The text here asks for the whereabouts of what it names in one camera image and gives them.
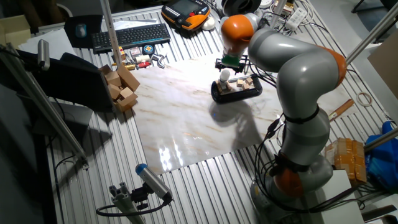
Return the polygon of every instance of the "metal pole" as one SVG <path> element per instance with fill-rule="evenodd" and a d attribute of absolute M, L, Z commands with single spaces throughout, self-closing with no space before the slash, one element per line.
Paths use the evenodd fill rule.
<path fill-rule="evenodd" d="M 394 18 L 398 15 L 398 2 L 395 6 L 384 16 L 381 21 L 373 28 L 370 34 L 359 43 L 355 49 L 347 56 L 346 63 L 349 65 L 353 60 L 372 42 L 376 36 L 387 27 Z"/>
<path fill-rule="evenodd" d="M 118 38 L 116 37 L 116 31 L 113 27 L 113 20 L 111 14 L 111 8 L 109 7 L 108 0 L 100 0 L 102 12 L 104 13 L 106 27 L 108 28 L 109 38 L 111 39 L 112 49 L 113 49 L 113 56 L 116 61 L 116 65 L 118 68 L 122 64 L 122 56 L 120 55 Z"/>
<path fill-rule="evenodd" d="M 287 2 L 287 0 L 279 0 L 274 13 L 277 15 L 281 15 L 282 11 L 284 10 L 284 7 L 286 5 L 286 2 Z M 279 16 L 277 16 L 277 15 L 272 16 L 272 20 L 270 23 L 271 28 L 275 27 L 276 21 L 279 19 Z"/>
<path fill-rule="evenodd" d="M 7 50 L 18 55 L 17 51 L 12 47 L 11 44 L 7 45 Z M 51 105 L 36 79 L 30 72 L 25 70 L 21 60 L 15 56 L 3 52 L 0 53 L 0 59 L 14 75 L 16 80 L 21 84 L 27 94 L 32 98 L 33 102 L 41 110 L 61 138 L 71 147 L 73 152 L 78 157 L 86 160 L 87 157 L 83 148 L 73 136 L 65 122 L 63 122 L 57 110 Z"/>
<path fill-rule="evenodd" d="M 389 131 L 388 133 L 383 134 L 382 136 L 378 137 L 373 142 L 366 144 L 363 148 L 364 148 L 365 152 L 368 152 L 368 151 L 374 149 L 375 147 L 378 147 L 397 136 L 398 136 L 398 128 L 395 128 L 395 129 Z"/>

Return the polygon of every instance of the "orange device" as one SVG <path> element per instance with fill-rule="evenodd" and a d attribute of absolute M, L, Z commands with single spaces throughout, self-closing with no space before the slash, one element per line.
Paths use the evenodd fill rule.
<path fill-rule="evenodd" d="M 210 7 L 197 0 L 176 0 L 162 7 L 162 15 L 168 21 L 186 30 L 202 25 L 209 14 Z"/>

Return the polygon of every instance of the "white marble surface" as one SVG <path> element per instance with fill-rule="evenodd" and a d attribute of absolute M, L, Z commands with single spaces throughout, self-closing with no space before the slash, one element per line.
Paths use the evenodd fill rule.
<path fill-rule="evenodd" d="M 282 114 L 276 89 L 264 82 L 260 96 L 217 105 L 210 86 L 220 75 L 215 69 L 219 56 L 133 72 L 141 83 L 134 118 L 148 166 L 156 174 L 259 144 L 268 125 Z M 348 99 L 339 87 L 318 103 L 329 114 Z"/>

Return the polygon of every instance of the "black keyboard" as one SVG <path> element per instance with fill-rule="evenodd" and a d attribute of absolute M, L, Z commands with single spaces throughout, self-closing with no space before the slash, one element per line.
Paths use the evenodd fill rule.
<path fill-rule="evenodd" d="M 117 30 L 118 44 L 124 49 L 141 47 L 147 44 L 162 44 L 170 42 L 170 34 L 165 24 L 155 24 Z M 91 35 L 94 54 L 110 52 L 112 50 L 111 39 L 108 32 Z"/>

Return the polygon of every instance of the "paper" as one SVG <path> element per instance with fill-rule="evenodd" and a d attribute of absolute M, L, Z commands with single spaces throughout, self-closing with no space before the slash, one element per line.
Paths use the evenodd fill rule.
<path fill-rule="evenodd" d="M 143 19 L 138 21 L 118 21 L 113 24 L 115 30 L 154 25 L 157 24 L 157 19 Z"/>
<path fill-rule="evenodd" d="M 39 40 L 45 40 L 49 43 L 50 58 L 60 60 L 63 53 L 76 55 L 64 29 L 51 31 L 44 35 L 31 38 L 27 40 L 26 43 L 21 44 L 18 47 L 23 51 L 37 54 L 37 44 L 39 43 Z"/>

